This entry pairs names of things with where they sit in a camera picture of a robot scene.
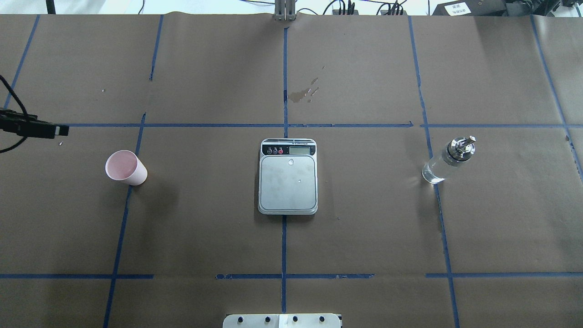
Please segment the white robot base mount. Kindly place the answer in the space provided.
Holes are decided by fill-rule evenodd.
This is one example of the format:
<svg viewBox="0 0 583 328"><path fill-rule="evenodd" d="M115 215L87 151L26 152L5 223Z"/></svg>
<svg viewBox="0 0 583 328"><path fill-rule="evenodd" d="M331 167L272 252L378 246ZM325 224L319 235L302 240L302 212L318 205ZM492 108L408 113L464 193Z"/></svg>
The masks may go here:
<svg viewBox="0 0 583 328"><path fill-rule="evenodd" d="M334 313L232 314L223 328L341 328L342 316Z"/></svg>

